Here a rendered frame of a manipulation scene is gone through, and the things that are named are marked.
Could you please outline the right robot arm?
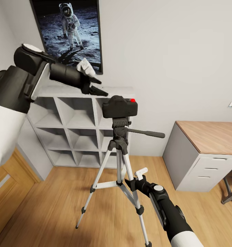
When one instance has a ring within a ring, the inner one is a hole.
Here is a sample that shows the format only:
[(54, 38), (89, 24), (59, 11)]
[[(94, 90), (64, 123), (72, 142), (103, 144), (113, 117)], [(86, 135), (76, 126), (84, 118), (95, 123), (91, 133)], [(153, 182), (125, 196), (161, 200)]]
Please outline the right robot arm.
[(134, 173), (137, 176), (134, 180), (128, 181), (125, 179), (125, 182), (132, 192), (138, 189), (150, 198), (159, 221), (164, 231), (167, 232), (171, 246), (204, 247), (189, 224), (187, 224), (180, 207), (178, 205), (174, 206), (169, 199), (164, 187), (146, 181), (146, 176), (143, 174), (147, 171), (147, 167), (140, 169)]

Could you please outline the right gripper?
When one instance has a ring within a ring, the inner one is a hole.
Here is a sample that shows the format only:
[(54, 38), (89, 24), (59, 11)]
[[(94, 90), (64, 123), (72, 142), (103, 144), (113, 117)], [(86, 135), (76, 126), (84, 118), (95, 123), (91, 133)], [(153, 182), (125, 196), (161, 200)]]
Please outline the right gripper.
[(129, 186), (129, 188), (132, 192), (136, 191), (138, 189), (139, 191), (141, 191), (143, 193), (142, 188), (143, 188), (143, 185), (147, 181), (146, 181), (146, 176), (145, 175), (142, 175), (142, 176), (143, 176), (143, 179), (141, 179), (141, 180), (134, 179), (132, 181), (128, 181), (125, 179), (126, 184)]

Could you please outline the digital camera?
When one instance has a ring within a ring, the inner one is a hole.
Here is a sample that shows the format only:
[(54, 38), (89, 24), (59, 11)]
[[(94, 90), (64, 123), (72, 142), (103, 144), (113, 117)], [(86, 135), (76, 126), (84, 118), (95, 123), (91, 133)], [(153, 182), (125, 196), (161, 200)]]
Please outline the digital camera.
[(117, 118), (136, 116), (138, 104), (135, 99), (124, 99), (123, 96), (114, 95), (109, 102), (102, 104), (102, 113), (104, 118)]

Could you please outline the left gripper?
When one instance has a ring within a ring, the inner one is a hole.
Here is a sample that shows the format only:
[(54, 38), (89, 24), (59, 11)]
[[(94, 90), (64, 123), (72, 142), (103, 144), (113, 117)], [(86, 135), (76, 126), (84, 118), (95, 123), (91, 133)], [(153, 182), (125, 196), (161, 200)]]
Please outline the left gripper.
[(94, 77), (85, 76), (77, 69), (67, 66), (63, 84), (79, 88), (83, 94), (91, 94), (95, 96), (108, 96), (108, 93), (98, 89), (95, 86), (90, 86), (91, 82), (101, 84), (101, 81)]

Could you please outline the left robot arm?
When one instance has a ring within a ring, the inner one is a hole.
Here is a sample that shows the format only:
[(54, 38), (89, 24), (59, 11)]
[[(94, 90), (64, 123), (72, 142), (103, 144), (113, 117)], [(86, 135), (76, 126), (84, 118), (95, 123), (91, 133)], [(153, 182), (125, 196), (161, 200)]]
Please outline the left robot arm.
[(0, 167), (12, 156), (31, 103), (39, 95), (46, 78), (79, 88), (83, 94), (108, 96), (90, 86), (101, 84), (84, 58), (77, 69), (56, 61), (35, 46), (22, 44), (14, 54), (15, 66), (0, 71)]

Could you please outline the camera tripod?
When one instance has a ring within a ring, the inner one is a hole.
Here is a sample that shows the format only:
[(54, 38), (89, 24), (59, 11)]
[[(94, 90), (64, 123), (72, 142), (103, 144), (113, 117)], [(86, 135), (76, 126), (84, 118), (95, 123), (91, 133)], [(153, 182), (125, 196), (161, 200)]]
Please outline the camera tripod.
[[(130, 161), (129, 161), (129, 157), (128, 157), (128, 151), (127, 151), (128, 140), (127, 139), (125, 140), (125, 137), (123, 137), (123, 135), (129, 131), (129, 132), (145, 134), (148, 136), (158, 137), (158, 138), (165, 138), (165, 134), (161, 133), (161, 132), (141, 131), (141, 130), (129, 129), (126, 126), (131, 125), (131, 121), (127, 121), (126, 117), (112, 118), (112, 120), (113, 120), (113, 124), (112, 124), (113, 139), (110, 140), (110, 142), (109, 142), (109, 145), (107, 147), (107, 151), (105, 153), (104, 159), (103, 159), (101, 166), (99, 168), (99, 171), (97, 173), (95, 181), (91, 185), (89, 197), (86, 201), (85, 206), (82, 207), (82, 210), (81, 210), (82, 215), (79, 219), (79, 222), (76, 226), (76, 229), (78, 229), (79, 223), (83, 217), (83, 214), (86, 211), (87, 205), (89, 203), (89, 200), (90, 200), (93, 192), (96, 189), (100, 189), (100, 188), (108, 188), (108, 187), (118, 186), (123, 191), (123, 193), (127, 196), (127, 198), (131, 201), (131, 203), (134, 205), (134, 207), (136, 209), (136, 213), (139, 215), (139, 219), (141, 222), (141, 227), (142, 227), (142, 231), (143, 231), (143, 235), (144, 235), (144, 239), (145, 239), (145, 246), (146, 247), (152, 247), (152, 243), (150, 241), (148, 241), (148, 238), (147, 238), (147, 234), (146, 234), (146, 230), (145, 230), (145, 226), (144, 226), (144, 222), (143, 222), (143, 217), (142, 217), (142, 214), (144, 212), (144, 207), (142, 205), (140, 205), (140, 203), (139, 203), (137, 190), (133, 191), (132, 192), (133, 195), (132, 195), (130, 193), (130, 191), (126, 188), (126, 186), (123, 184), (123, 180), (124, 180), (126, 172), (128, 174), (129, 181), (134, 180)], [(113, 148), (116, 148), (116, 152), (117, 152), (117, 181), (98, 183), (98, 180), (101, 176), (101, 173), (105, 167), (105, 164), (106, 164), (108, 157), (109, 157), (111, 151), (113, 150)], [(123, 155), (124, 162), (125, 162), (123, 169), (121, 168), (121, 155)]]

